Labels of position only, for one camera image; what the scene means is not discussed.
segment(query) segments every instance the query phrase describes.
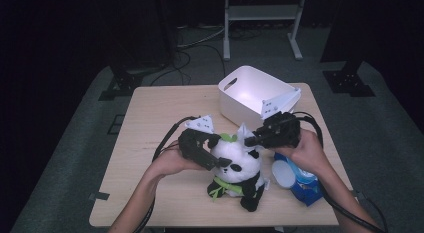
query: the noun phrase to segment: panda plush toy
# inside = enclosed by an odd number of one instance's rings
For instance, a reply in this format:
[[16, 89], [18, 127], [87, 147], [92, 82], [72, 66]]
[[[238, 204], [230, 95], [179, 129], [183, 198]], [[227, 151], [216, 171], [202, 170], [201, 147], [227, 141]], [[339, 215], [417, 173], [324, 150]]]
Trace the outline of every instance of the panda plush toy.
[[240, 126], [237, 135], [221, 134], [221, 138], [211, 144], [210, 153], [216, 158], [231, 160], [227, 167], [212, 169], [215, 174], [207, 192], [214, 200], [225, 193], [230, 196], [241, 196], [240, 204], [249, 212], [256, 211], [259, 200], [265, 188], [265, 180], [261, 175], [262, 146], [247, 147], [244, 139], [254, 136], [244, 124]]

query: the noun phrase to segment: left hand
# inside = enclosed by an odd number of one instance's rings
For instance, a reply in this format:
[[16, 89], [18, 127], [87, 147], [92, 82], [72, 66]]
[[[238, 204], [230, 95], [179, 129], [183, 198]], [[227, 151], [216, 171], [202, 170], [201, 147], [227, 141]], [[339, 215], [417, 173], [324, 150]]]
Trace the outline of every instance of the left hand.
[[194, 161], [184, 159], [178, 147], [178, 141], [174, 141], [153, 161], [147, 171], [161, 178], [167, 175], [177, 174], [183, 170], [205, 170]]

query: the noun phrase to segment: blue packaged item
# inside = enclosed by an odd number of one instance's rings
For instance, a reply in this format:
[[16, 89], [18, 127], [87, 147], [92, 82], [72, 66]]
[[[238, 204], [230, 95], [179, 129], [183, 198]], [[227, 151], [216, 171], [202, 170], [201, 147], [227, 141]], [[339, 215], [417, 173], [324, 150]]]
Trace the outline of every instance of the blue packaged item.
[[318, 179], [314, 174], [304, 171], [296, 166], [290, 159], [285, 156], [275, 153], [276, 161], [283, 160], [288, 163], [296, 177], [296, 182], [290, 188], [294, 196], [306, 206], [312, 205], [315, 201], [322, 197], [321, 190], [318, 186]]

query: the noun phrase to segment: panda ear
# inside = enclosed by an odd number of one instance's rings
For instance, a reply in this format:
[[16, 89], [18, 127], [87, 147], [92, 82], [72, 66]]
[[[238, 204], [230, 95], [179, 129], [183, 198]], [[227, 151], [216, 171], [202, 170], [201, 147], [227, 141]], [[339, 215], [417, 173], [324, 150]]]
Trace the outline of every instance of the panda ear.
[[218, 145], [219, 139], [221, 139], [221, 136], [219, 136], [217, 134], [212, 134], [211, 137], [209, 138], [209, 141], [208, 141], [208, 148], [212, 149], [216, 145]]
[[251, 155], [255, 159], [259, 158], [259, 152], [255, 151], [255, 150], [250, 151], [248, 154]]

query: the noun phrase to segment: person's hand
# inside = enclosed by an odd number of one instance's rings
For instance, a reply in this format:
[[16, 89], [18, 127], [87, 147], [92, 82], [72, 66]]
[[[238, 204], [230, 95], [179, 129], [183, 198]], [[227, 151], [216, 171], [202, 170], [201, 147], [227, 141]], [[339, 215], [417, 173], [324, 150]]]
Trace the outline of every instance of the person's hand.
[[205, 170], [194, 161], [184, 159], [178, 147], [178, 141], [170, 146], [153, 161], [147, 171], [159, 177], [177, 174], [183, 170]]
[[309, 130], [301, 129], [300, 141], [296, 148], [277, 147], [275, 152], [282, 154], [293, 161], [302, 170], [320, 177], [332, 169], [317, 135]]

